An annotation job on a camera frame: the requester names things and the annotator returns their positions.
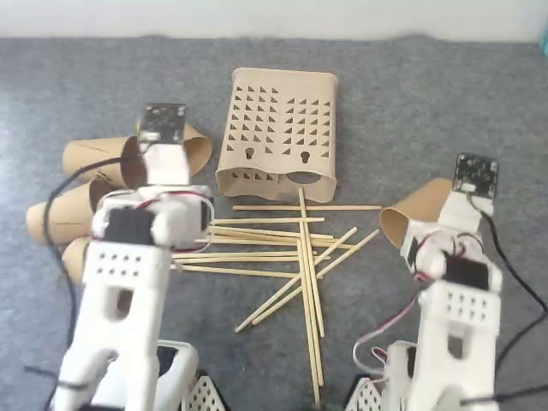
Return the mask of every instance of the black cable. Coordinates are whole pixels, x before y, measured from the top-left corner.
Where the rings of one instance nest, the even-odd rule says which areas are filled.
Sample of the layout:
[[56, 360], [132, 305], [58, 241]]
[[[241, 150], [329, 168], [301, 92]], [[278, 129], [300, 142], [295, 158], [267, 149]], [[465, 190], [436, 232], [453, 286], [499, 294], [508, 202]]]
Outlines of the black cable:
[[[69, 272], [67, 271], [67, 267], [65, 266], [63, 262], [63, 256], [61, 254], [61, 251], [59, 251], [55, 245], [55, 242], [53, 241], [53, 238], [51, 237], [50, 232], [50, 211], [51, 206], [53, 204], [53, 201], [55, 198], [63, 192], [63, 190], [69, 186], [70, 183], [74, 182], [79, 176], [81, 176], [84, 173], [87, 173], [88, 171], [92, 171], [101, 167], [105, 167], [106, 165], [113, 165], [113, 164], [119, 164], [123, 163], [125, 161], [134, 161], [140, 159], [147, 151], [148, 149], [153, 145], [154, 143], [149, 144], [145, 150], [137, 154], [136, 156], [131, 157], [116, 157], [116, 158], [108, 158], [103, 161], [98, 161], [97, 163], [89, 164], [84, 167], [79, 168], [77, 171], [75, 171], [71, 176], [69, 176], [66, 180], [64, 180], [57, 188], [55, 188], [51, 193], [50, 196], [45, 203], [44, 208], [44, 222], [42, 225], [43, 231], [44, 231], [44, 237], [45, 242], [48, 248], [50, 249], [51, 253], [53, 254], [53, 257], [55, 258], [55, 261], [57, 263], [57, 266], [61, 270], [61, 273], [63, 274], [63, 278], [65, 280], [65, 283], [67, 285], [68, 289], [68, 295], [70, 299], [70, 310], [68, 315], [68, 329], [67, 329], [67, 342], [66, 347], [69, 349], [70, 345], [73, 342], [74, 339], [74, 330], [76, 327], [76, 312], [77, 312], [77, 298], [76, 298], [76, 288], [74, 286], [74, 281], [69, 275]], [[45, 375], [48, 372], [45, 370], [37, 371], [38, 368], [36, 367], [27, 367], [27, 371], [37, 373], [38, 375]], [[67, 385], [67, 383], [62, 383], [59, 381], [59, 377], [57, 374], [53, 377], [55, 378], [55, 384], [53, 386], [53, 389], [51, 390], [51, 393], [48, 395], [44, 410], [47, 411], [50, 407], [51, 401], [53, 399], [53, 396], [55, 395], [55, 391], [57, 389], [57, 386], [60, 384]]]
[[[468, 196], [468, 202], [472, 205], [473, 208], [475, 208], [481, 216], [487, 221], [489, 224], [489, 229], [491, 230], [491, 236], [493, 239], [493, 244], [495, 245], [495, 249], [497, 250], [498, 255], [500, 256], [501, 260], [504, 262], [504, 265], [508, 269], [509, 273], [512, 275], [512, 277], [533, 297], [535, 301], [540, 305], [542, 308], [542, 314], [532, 321], [530, 324], [523, 327], [519, 332], [513, 336], [510, 341], [506, 343], [504, 348], [501, 350], [501, 352], [497, 356], [497, 360], [495, 362], [495, 375], [497, 375], [501, 365], [504, 363], [504, 360], [507, 358], [509, 352], [517, 345], [517, 343], [535, 326], [540, 324], [542, 321], [544, 321], [548, 317], [548, 306], [546, 305], [545, 301], [531, 288], [529, 284], [525, 282], [523, 278], [520, 277], [520, 275], [517, 273], [517, 271], [514, 269], [512, 264], [509, 262], [508, 257], [506, 257], [506, 254], [504, 253], [504, 250], [502, 249], [500, 245], [500, 241], [498, 240], [498, 232], [497, 228], [495, 226], [495, 222], [493, 221], [492, 217], [488, 215], [483, 210], [480, 210], [472, 201], [472, 198]], [[541, 392], [548, 391], [548, 384], [539, 385], [537, 387], [529, 387], [523, 390], [515, 391], [513, 393], [506, 393], [506, 394], [496, 394], [494, 396], [488, 396], [488, 397], [478, 397], [478, 398], [469, 398], [466, 400], [461, 401], [461, 406], [469, 405], [471, 403], [476, 402], [506, 402], [508, 400], [518, 398], [521, 396], [531, 396], [534, 394], [539, 394]]]

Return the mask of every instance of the beige cardboard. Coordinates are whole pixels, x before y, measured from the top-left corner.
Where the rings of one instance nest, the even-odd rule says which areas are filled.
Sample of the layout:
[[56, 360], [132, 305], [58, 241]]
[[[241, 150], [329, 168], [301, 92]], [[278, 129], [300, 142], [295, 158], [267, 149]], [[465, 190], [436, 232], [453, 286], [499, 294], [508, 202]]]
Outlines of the beige cardboard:
[[[89, 235], [97, 203], [112, 190], [105, 180], [96, 178], [57, 197], [50, 210], [50, 232], [54, 243], [67, 244]], [[45, 202], [42, 202], [27, 210], [27, 230], [41, 245], [45, 245], [44, 209]]]
[[63, 253], [63, 262], [65, 263], [68, 274], [75, 283], [82, 282], [88, 244], [89, 237], [77, 238], [67, 246]]
[[408, 197], [380, 212], [380, 227], [396, 247], [401, 247], [408, 220], [435, 223], [449, 197], [453, 183], [446, 178], [429, 181]]
[[[224, 132], [217, 184], [228, 196], [333, 199], [337, 78], [238, 68]], [[314, 177], [304, 182], [299, 177]]]
[[183, 145], [188, 157], [188, 166], [194, 176], [202, 170], [211, 158], [213, 144], [209, 137], [205, 137], [196, 128], [185, 124]]
[[[65, 146], [63, 171], [70, 176], [80, 167], [116, 157], [134, 157], [140, 152], [137, 137], [112, 137], [109, 139], [74, 140]], [[78, 179], [89, 182], [103, 177], [118, 188], [137, 188], [146, 182], [146, 169], [141, 159], [106, 165], [82, 174]]]

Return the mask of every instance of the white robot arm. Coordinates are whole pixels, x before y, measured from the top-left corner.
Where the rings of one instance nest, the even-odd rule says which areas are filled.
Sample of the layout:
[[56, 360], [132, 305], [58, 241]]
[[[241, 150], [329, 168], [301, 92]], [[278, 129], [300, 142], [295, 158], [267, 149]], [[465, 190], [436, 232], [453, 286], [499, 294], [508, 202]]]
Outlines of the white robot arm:
[[[158, 345], [171, 252], [196, 251], [195, 240], [213, 219], [209, 188], [188, 185], [184, 119], [183, 105], [147, 106], [139, 139], [148, 186], [108, 194], [93, 217], [85, 289], [52, 403], [56, 411], [188, 409], [196, 350]], [[160, 369], [160, 348], [171, 353], [169, 369]]]
[[[415, 278], [432, 285], [417, 297], [417, 343], [388, 347], [375, 411], [498, 410], [495, 402], [461, 406], [493, 393], [503, 277], [485, 256], [478, 227], [479, 210], [493, 213], [497, 173], [496, 161], [460, 154], [438, 221], [409, 220], [400, 255]], [[364, 384], [373, 395], [375, 386]]]

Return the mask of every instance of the white 3d-printed part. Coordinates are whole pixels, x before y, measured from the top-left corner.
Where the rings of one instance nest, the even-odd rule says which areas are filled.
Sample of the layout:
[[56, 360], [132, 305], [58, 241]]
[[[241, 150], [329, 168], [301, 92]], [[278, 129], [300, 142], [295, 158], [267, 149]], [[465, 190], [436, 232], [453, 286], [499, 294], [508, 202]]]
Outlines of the white 3d-printed part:
[[206, 375], [198, 378], [190, 393], [186, 411], [224, 411], [223, 402], [211, 378]]
[[333, 199], [337, 78], [329, 73], [238, 68], [217, 168], [228, 196]]
[[361, 378], [344, 411], [380, 411], [381, 398], [369, 378]]

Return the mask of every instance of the circuit board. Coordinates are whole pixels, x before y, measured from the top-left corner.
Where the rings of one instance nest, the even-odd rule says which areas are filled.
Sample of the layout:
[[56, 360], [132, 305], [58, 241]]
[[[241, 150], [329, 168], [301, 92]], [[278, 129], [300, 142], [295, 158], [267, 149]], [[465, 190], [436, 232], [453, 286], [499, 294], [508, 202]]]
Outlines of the circuit board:
[[139, 141], [179, 144], [184, 128], [184, 104], [148, 104], [140, 122]]
[[476, 154], [461, 153], [456, 157], [453, 191], [487, 199], [497, 194], [498, 161]]

